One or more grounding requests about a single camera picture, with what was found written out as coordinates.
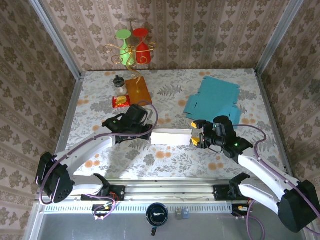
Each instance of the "red snack package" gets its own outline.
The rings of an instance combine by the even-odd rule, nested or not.
[[[130,97],[129,95],[125,96],[114,96],[112,98],[112,107],[113,108],[122,108],[122,107],[130,107]]]

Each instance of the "floral tablecloth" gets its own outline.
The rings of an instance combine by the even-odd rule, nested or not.
[[[158,128],[190,129],[191,119],[183,111],[190,95],[197,93],[204,76],[240,85],[237,106],[242,114],[240,123],[263,129],[268,139],[260,144],[261,156],[280,169],[283,164],[270,126],[257,78],[253,69],[210,70],[141,70],[152,101],[159,113]],[[128,108],[113,108],[116,95],[112,80],[115,75],[131,79],[129,71],[87,72],[74,115],[68,146],[86,138],[102,126],[102,122]],[[262,138],[248,127],[237,129],[239,136],[254,143]],[[76,175],[99,173],[107,178],[223,178],[249,173],[245,168],[208,149],[190,146],[152,145],[136,139],[97,152],[81,166]]]

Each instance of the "patterned wallpaper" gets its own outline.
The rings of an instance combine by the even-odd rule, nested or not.
[[[27,0],[0,0],[0,240],[22,239],[75,80]]]
[[[294,174],[320,197],[320,1],[304,0],[262,75]]]
[[[78,67],[94,71],[125,69],[103,46],[121,46],[116,32],[140,27],[157,43],[152,62],[141,69],[255,68],[289,0],[42,2]]]

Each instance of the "black lid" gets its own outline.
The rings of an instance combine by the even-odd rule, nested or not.
[[[118,75],[115,76],[115,79],[113,80],[113,83],[116,88],[121,88],[125,85],[125,80],[123,77],[120,77]]]
[[[155,227],[164,225],[167,222],[168,217],[168,209],[159,202],[151,204],[146,210],[147,221]]]

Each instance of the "spice jar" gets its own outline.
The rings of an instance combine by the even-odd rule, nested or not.
[[[116,75],[115,79],[113,80],[113,83],[116,87],[115,91],[118,96],[124,96],[127,94],[127,88],[123,77]]]

